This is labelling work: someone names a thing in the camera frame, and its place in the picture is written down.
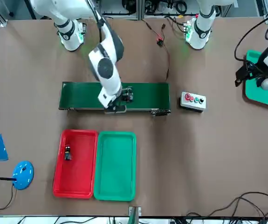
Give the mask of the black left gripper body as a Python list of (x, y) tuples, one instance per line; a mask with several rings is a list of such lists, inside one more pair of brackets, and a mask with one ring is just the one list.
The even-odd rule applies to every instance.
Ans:
[(249, 60), (245, 62), (246, 66), (246, 75), (263, 75), (265, 72), (265, 63), (259, 61), (254, 63)]

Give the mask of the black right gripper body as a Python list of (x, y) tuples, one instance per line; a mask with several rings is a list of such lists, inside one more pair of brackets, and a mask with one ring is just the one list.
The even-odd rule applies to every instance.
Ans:
[(121, 105), (121, 103), (123, 101), (123, 93), (124, 93), (124, 90), (120, 89), (119, 95), (116, 97), (116, 99), (114, 101), (114, 105)]

